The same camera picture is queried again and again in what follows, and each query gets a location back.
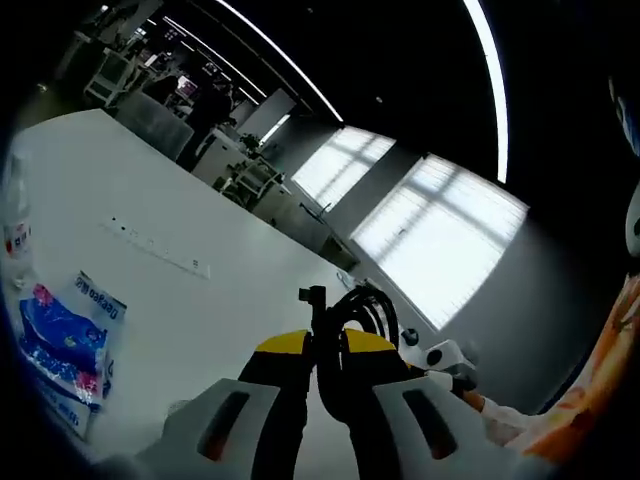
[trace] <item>ceiling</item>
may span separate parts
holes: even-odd
[[[462,0],[397,0],[381,6],[364,0],[230,3],[291,57],[344,123],[496,177],[491,84]],[[306,110],[337,122],[300,75],[215,0],[170,0],[154,18],[164,15],[200,37],[267,95],[284,88]],[[262,98],[231,69],[225,73],[256,100]]]

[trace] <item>person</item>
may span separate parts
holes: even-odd
[[[157,82],[152,83],[143,89],[143,92],[156,102],[165,104],[176,88],[178,88],[178,78],[175,75],[169,75]]]
[[[213,85],[196,100],[193,111],[187,118],[187,125],[193,128],[193,135],[176,162],[187,172],[193,171],[198,158],[196,150],[211,129],[229,118],[233,108],[233,88],[229,83]]]
[[[445,372],[426,376],[479,412],[487,438],[555,464],[570,460],[609,407],[640,339],[640,275],[627,277],[598,340],[571,386],[548,411],[527,415],[472,391]]]

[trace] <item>white table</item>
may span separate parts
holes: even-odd
[[[34,251],[54,290],[84,270],[127,304],[113,390],[89,435],[90,455],[135,453],[159,438],[169,406],[237,378],[266,338],[308,328],[298,288],[345,294],[336,267],[227,200],[100,110],[20,134],[29,168]],[[211,265],[194,276],[109,233],[117,217]],[[315,388],[299,478],[356,476],[346,428]]]

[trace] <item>ceiling light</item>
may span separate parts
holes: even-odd
[[[251,100],[255,105],[260,105],[258,102],[256,102],[256,99],[255,99],[255,98],[253,98],[251,95],[249,95],[249,94],[246,92],[246,90],[244,90],[242,87],[238,87],[238,90],[240,90],[242,93],[244,93],[244,94],[247,96],[247,98],[248,98],[249,100]]]
[[[476,27],[480,44],[484,50],[485,59],[487,61],[487,69],[489,70],[489,79],[491,80],[491,89],[493,90],[493,101],[496,108],[496,125],[498,130],[498,181],[506,183],[507,181],[507,161],[509,150],[509,131],[507,123],[507,97],[504,91],[504,81],[502,70],[500,68],[500,60],[498,59],[498,50],[496,43],[491,35],[489,22],[482,11],[482,7],[478,0],[464,0],[464,4],[469,11],[473,25]]]
[[[178,25],[176,22],[174,22],[168,17],[164,17],[163,20],[167,22],[169,25],[171,25],[180,35],[182,35],[183,37],[187,36],[187,34],[185,33],[186,30],[183,31],[184,29],[180,25]]]
[[[218,52],[216,52],[213,48],[211,48],[209,45],[204,43],[202,40],[200,40],[198,37],[196,37],[193,33],[191,33],[189,30],[184,28],[179,23],[176,23],[173,20],[171,20],[169,17],[164,17],[163,20],[165,22],[167,22],[169,25],[171,25],[171,26],[175,27],[176,29],[178,29],[178,31],[180,31],[181,33],[182,32],[186,33],[191,38],[193,38],[196,42],[198,42],[200,45],[202,45],[204,48],[209,50],[216,57],[218,57],[220,60],[222,60],[224,63],[226,63],[229,67],[231,67],[238,75],[240,75],[242,78],[244,78],[249,85],[251,85],[253,88],[255,88],[258,91],[258,93],[260,93],[260,95],[262,95],[263,97],[267,98],[267,94],[266,93],[264,93],[262,90],[260,90],[255,83],[253,83],[251,80],[249,80],[240,70],[238,70],[236,67],[234,67],[226,58],[224,58],[222,55],[220,55]]]
[[[264,143],[269,140],[272,135],[274,133],[276,133],[276,131],[282,126],[284,125],[284,122],[286,122],[287,120],[289,120],[289,117],[291,115],[289,115],[288,113],[286,115],[284,115],[280,120],[278,120],[278,123],[276,123],[273,127],[271,127],[271,130],[269,130],[264,137],[262,137],[262,140],[260,140],[260,145],[264,145]]]
[[[207,60],[209,60],[211,63],[213,63],[215,65],[215,62],[213,60],[211,60],[211,58],[209,57],[209,55],[207,55],[206,53],[204,53],[202,50],[200,50],[199,48],[196,48],[196,50],[198,50],[198,53],[200,55],[202,55],[204,58],[206,58]]]
[[[282,49],[280,47],[278,47],[275,42],[273,40],[271,40],[269,37],[267,37],[264,32],[262,32],[262,30],[260,30],[258,27],[256,27],[253,23],[251,23],[249,21],[249,19],[247,17],[245,17],[244,15],[242,15],[240,12],[238,12],[235,8],[233,8],[231,5],[229,5],[227,2],[225,2],[224,0],[216,0],[220,5],[222,5],[223,7],[225,7],[227,10],[229,10],[231,13],[233,13],[236,17],[238,17],[240,20],[242,20],[245,24],[247,24],[249,26],[249,28],[251,28],[254,32],[256,32],[258,35],[260,35],[262,37],[262,39],[267,42],[269,45],[271,45],[271,47],[278,52],[282,58],[284,58],[286,60],[286,62],[291,65],[291,67],[298,72],[298,75],[300,75],[302,77],[302,79],[307,82],[307,84],[311,87],[311,89],[316,92],[316,94],[320,97],[320,100],[322,100],[324,102],[324,104],[329,108],[329,110],[331,110],[331,113],[333,113],[333,115],[338,119],[339,122],[343,122],[342,117],[338,114],[338,112],[336,111],[335,108],[333,108],[333,105],[331,105],[329,103],[329,100],[326,99],[326,97],[322,94],[322,92],[318,89],[318,87],[315,86],[315,84],[311,81],[311,79],[309,79],[309,77],[307,77],[307,75],[300,70],[300,67],[298,67],[293,60],[291,60],[291,58],[289,58],[289,56],[284,53],[282,51]]]

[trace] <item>yellow part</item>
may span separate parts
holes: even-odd
[[[361,332],[351,328],[345,328],[347,340],[349,341],[349,351],[351,353],[362,352],[383,352],[385,350],[395,350],[393,343],[379,335]]]
[[[267,341],[258,345],[256,352],[270,353],[293,353],[302,354],[304,346],[304,338],[307,336],[307,330],[297,330],[295,332],[285,333],[277,337],[271,337]]]

